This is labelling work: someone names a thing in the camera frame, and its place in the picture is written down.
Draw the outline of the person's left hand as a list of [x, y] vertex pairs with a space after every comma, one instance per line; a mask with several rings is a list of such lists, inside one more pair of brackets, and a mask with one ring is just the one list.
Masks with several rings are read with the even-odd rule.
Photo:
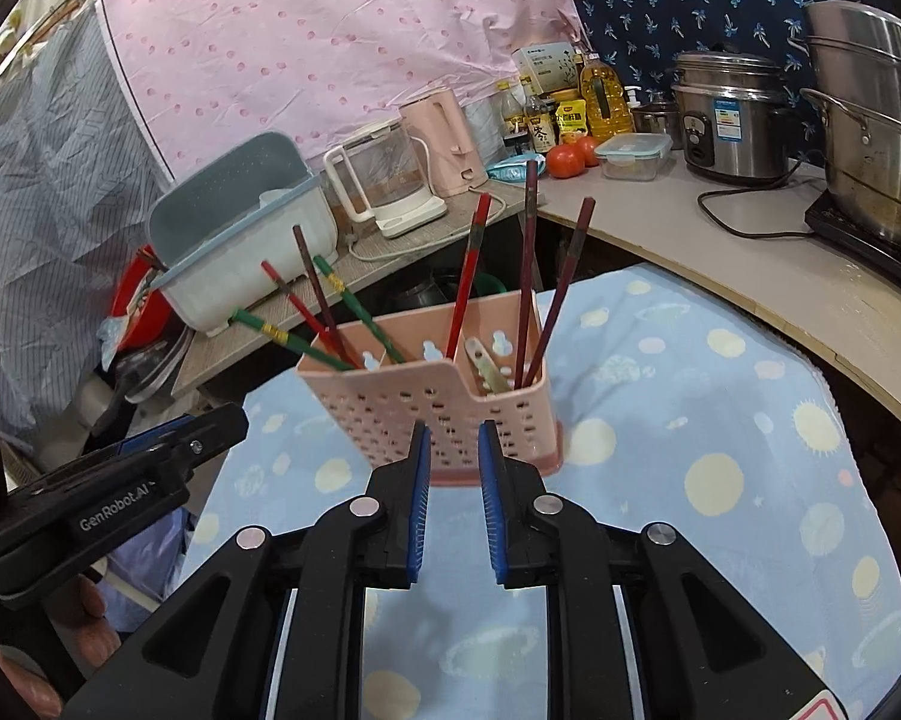
[[120, 647], [98, 585], [84, 575], [18, 610], [0, 603], [0, 718], [57, 718]]

